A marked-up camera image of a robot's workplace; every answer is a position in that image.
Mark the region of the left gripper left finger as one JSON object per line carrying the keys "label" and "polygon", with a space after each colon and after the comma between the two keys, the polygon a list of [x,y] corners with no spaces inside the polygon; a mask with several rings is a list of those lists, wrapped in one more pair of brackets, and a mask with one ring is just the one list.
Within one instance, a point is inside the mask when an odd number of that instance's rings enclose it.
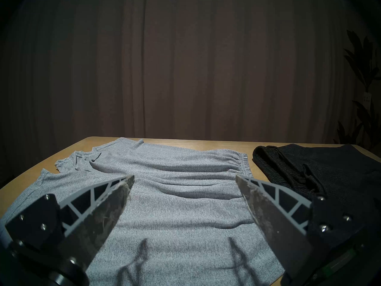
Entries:
{"label": "left gripper left finger", "polygon": [[21,243],[33,252],[68,260],[86,270],[122,215],[134,175],[78,190],[57,201],[42,195],[5,224],[5,245]]}

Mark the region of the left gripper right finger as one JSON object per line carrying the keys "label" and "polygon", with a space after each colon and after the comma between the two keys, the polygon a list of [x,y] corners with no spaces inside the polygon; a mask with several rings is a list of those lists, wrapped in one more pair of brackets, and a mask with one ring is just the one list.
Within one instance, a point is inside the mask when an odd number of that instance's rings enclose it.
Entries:
{"label": "left gripper right finger", "polygon": [[248,210],[286,273],[335,273],[365,251],[364,224],[333,197],[237,175]]}

